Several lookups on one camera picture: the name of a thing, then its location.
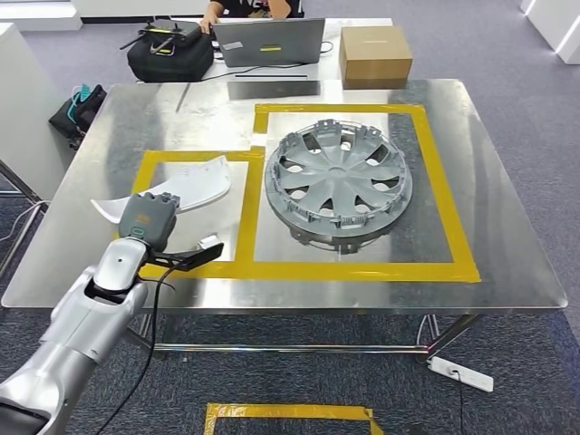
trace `gray laptop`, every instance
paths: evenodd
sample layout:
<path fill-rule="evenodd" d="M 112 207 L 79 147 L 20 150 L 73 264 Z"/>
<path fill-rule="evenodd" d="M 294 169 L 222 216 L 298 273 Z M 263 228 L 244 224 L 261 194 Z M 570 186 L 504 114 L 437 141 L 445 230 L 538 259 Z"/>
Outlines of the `gray laptop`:
<path fill-rule="evenodd" d="M 324 19 L 220 23 L 213 30 L 229 67 L 317 63 Z"/>

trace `stainless steel tabletop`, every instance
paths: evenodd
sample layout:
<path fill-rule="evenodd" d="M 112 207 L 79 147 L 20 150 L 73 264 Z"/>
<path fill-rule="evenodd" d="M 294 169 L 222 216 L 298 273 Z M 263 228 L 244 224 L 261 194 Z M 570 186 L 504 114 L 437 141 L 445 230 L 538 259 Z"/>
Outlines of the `stainless steel tabletop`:
<path fill-rule="evenodd" d="M 90 199 L 127 196 L 146 150 L 233 151 L 261 145 L 268 160 L 286 134 L 327 118 L 373 125 L 403 150 L 413 178 L 407 210 L 377 239 L 358 248 L 333 249 L 292 237 L 269 206 L 262 180 L 253 261 L 306 266 L 452 261 L 441 211 L 437 210 L 440 204 L 434 200 L 422 149 L 410 116 L 277 112 L 269 115 L 267 133 L 253 134 L 254 106 L 265 102 L 422 105 L 480 281 L 297 279 L 302 276 L 299 270 L 284 279 L 174 277 L 170 282 L 176 286 L 175 292 L 162 290 L 163 310 L 466 314 L 549 310 L 567 304 L 464 85 L 434 80 L 410 82 L 407 89 L 397 91 L 343 91 L 338 81 L 115 86 L 4 294 L 2 305 L 54 307 L 85 267 L 97 264 L 115 227 Z M 160 162 L 152 183 L 192 164 L 196 163 Z M 221 260 L 234 259 L 248 163 L 231 161 L 230 166 L 232 190 L 205 208 L 180 215 L 167 252 L 189 250 L 200 238 L 217 233 L 225 242 Z"/>

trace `gray carpet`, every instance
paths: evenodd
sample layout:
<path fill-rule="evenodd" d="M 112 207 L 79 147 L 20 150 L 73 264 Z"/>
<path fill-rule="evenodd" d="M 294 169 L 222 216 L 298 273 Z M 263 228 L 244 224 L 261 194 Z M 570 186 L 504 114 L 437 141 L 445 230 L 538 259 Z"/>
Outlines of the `gray carpet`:
<path fill-rule="evenodd" d="M 450 346 L 454 362 L 493 376 L 496 391 L 465 387 L 467 434 L 580 433 L 580 68 L 561 63 L 515 0 L 305 2 L 309 16 L 391 17 L 404 27 L 415 78 L 459 78 L 524 203 L 569 294 L 563 314 L 489 317 Z M 117 47 L 139 24 L 86 25 L 76 33 L 26 34 L 63 94 L 79 82 L 133 82 Z M 0 235 L 18 214 L 0 202 Z M 0 256 L 6 245 L 0 245 Z M 17 264 L 15 261 L 12 269 Z M 3 280 L 0 290 L 5 288 Z M 416 317 L 183 318 L 175 340 L 201 343 L 409 342 Z M 442 319 L 449 323 L 451 319 Z M 47 314 L 2 311 L 0 378 L 31 354 Z M 97 370 L 69 433 L 93 433 L 136 378 L 144 354 L 121 343 Z M 326 403 L 373 408 L 388 434 L 459 433 L 459 385 L 413 358 L 379 355 L 193 354 L 154 362 L 108 433 L 201 433 L 205 404 Z M 368 433 L 355 422 L 223 420 L 216 434 Z"/>

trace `robotic arm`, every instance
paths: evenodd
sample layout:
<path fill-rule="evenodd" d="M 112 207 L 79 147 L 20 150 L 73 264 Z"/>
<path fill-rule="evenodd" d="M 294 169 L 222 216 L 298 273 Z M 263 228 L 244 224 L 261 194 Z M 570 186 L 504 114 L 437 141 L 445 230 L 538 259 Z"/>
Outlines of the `robotic arm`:
<path fill-rule="evenodd" d="M 139 314 L 148 286 L 139 277 L 145 264 L 192 270 L 222 255 L 211 236 L 198 249 L 161 254 L 175 226 L 180 199 L 168 193 L 134 195 L 119 224 L 120 238 L 98 266 L 86 268 L 51 315 L 41 346 L 0 384 L 0 433 L 64 433 L 84 386 L 106 361 L 129 321 Z"/>

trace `cardboard box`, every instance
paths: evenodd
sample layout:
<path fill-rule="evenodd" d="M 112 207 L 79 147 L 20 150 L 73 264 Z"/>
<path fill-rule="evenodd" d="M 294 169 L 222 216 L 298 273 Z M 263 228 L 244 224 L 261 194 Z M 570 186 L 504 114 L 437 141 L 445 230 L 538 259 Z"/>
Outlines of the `cardboard box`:
<path fill-rule="evenodd" d="M 344 89 L 404 88 L 413 61 L 399 27 L 342 29 L 339 63 Z"/>

